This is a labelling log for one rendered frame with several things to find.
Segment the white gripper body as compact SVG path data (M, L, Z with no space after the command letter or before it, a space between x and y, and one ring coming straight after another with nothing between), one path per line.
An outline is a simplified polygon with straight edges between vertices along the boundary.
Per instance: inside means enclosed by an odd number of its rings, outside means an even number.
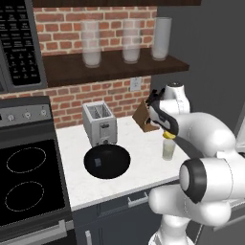
M188 114L190 112L189 101L184 100L161 100L160 109L169 115Z

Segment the black bowl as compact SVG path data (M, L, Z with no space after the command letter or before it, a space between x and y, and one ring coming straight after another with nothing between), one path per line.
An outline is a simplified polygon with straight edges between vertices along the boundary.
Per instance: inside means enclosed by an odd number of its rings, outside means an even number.
M95 166L95 159L101 159L101 167ZM97 145L89 149L83 163L86 170L99 179L114 179L123 175L130 166L130 154L119 145Z

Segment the wooden knife block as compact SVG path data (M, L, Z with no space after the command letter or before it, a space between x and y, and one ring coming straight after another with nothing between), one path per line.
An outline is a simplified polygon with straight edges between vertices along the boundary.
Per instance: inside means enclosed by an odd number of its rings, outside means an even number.
M143 130L143 132L149 132L158 130L159 126L153 125L148 114L148 102L152 99L156 99L159 95L155 89L152 90L146 100L142 100L136 111L134 112L132 119Z

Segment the tall frosted glass jar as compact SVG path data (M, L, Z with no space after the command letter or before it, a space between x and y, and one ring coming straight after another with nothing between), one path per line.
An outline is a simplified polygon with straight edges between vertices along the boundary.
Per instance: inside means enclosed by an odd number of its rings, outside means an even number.
M172 19L170 17L157 17L155 19L154 36L151 48L151 54L155 60L165 60L168 55L171 22Z

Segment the dark wooden shelf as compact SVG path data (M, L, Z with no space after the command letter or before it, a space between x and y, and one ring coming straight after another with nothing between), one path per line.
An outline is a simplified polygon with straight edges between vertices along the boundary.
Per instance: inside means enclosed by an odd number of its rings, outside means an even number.
M89 82L186 72L189 65L173 56L156 61L149 48L143 48L136 64L126 64L121 51L101 53L98 68L87 68L81 54L44 56L48 87L78 85Z

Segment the silver toaster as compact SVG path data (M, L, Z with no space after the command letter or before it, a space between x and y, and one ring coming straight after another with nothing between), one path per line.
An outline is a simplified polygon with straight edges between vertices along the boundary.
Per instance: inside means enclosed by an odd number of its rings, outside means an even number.
M118 141L117 119L104 100L84 103L82 121L91 146Z

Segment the wide clear glass jar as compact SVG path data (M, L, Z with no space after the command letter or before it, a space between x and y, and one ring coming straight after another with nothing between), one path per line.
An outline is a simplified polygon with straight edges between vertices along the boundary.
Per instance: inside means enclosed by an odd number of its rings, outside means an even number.
M86 67L100 66L100 27L98 20L83 20L81 22L82 59Z

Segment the dark grey drawer front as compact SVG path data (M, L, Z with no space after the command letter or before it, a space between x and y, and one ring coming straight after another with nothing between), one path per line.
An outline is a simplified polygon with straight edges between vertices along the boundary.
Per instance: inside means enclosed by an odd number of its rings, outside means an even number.
M150 189L141 190L134 192L122 197L111 199L109 201L97 204L98 217L104 217L107 215L115 214L122 211L127 211L132 208L127 206L127 197L130 197L131 200L136 200L144 196L144 192L149 195Z

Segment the dark wooden upper cupboard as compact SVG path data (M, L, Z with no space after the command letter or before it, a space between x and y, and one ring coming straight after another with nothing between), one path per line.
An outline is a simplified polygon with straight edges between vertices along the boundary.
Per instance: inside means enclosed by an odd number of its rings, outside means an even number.
M32 0L34 8L201 6L202 0Z

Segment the dark grey cupboard door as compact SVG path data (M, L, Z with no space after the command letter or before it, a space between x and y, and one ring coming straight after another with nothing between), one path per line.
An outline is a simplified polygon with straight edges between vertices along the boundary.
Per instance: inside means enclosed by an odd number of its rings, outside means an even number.
M77 245L87 245L85 231L90 231L93 245L147 245L160 227L162 216L141 205L127 211L75 225Z

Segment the black stove with hob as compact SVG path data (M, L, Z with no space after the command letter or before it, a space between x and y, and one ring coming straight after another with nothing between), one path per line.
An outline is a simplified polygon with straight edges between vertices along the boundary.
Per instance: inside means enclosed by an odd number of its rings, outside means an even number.
M32 117L25 118L25 112ZM14 115L13 122L8 115ZM0 100L0 242L60 220L73 218L50 99ZM77 245L75 230L67 234L44 245Z

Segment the black microwave oven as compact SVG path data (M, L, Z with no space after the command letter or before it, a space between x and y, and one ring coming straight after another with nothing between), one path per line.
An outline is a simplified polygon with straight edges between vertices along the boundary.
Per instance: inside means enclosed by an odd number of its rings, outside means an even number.
M0 94L46 87L32 0L0 0Z

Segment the white wall outlet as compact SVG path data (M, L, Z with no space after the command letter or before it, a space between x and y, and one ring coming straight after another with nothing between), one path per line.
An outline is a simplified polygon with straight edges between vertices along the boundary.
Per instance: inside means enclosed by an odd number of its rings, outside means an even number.
M142 86L142 78L135 77L130 79L130 91L140 91Z

